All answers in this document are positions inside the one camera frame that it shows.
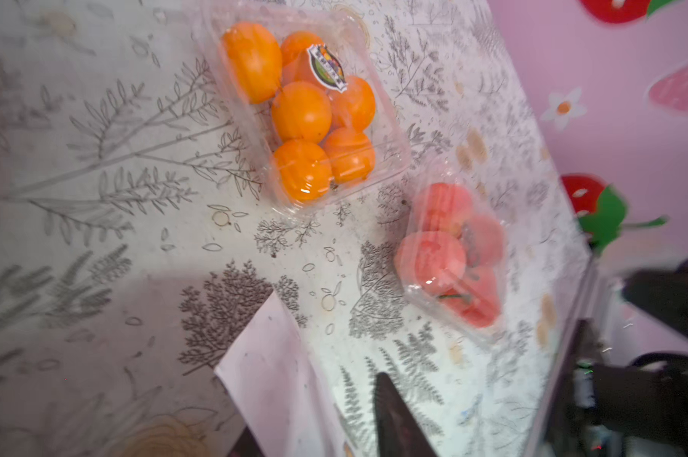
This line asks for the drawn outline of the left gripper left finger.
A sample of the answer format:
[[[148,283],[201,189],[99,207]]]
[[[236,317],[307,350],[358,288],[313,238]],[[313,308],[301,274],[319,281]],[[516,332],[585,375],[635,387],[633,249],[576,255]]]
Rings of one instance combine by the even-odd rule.
[[[228,453],[228,457],[264,457],[250,428],[245,428]]]

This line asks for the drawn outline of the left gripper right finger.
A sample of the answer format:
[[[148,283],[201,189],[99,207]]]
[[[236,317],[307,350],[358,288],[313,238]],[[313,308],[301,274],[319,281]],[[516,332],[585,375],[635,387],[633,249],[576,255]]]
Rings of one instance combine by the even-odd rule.
[[[437,456],[391,377],[385,372],[378,373],[374,382],[374,423],[379,456]]]

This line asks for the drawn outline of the white sticker sheet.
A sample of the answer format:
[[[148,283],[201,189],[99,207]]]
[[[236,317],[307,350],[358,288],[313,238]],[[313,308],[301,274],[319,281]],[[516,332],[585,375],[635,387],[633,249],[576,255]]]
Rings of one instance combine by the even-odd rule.
[[[272,293],[214,368],[264,456],[354,456],[326,377]]]

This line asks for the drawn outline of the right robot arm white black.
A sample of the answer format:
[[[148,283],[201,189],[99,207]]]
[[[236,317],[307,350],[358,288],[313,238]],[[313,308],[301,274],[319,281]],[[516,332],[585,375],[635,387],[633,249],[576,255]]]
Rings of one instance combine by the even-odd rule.
[[[621,295],[688,337],[688,260],[639,270]],[[688,354],[647,352],[624,366],[598,352],[593,321],[580,319],[560,365],[543,439],[552,456],[626,456],[641,441],[688,456]]]

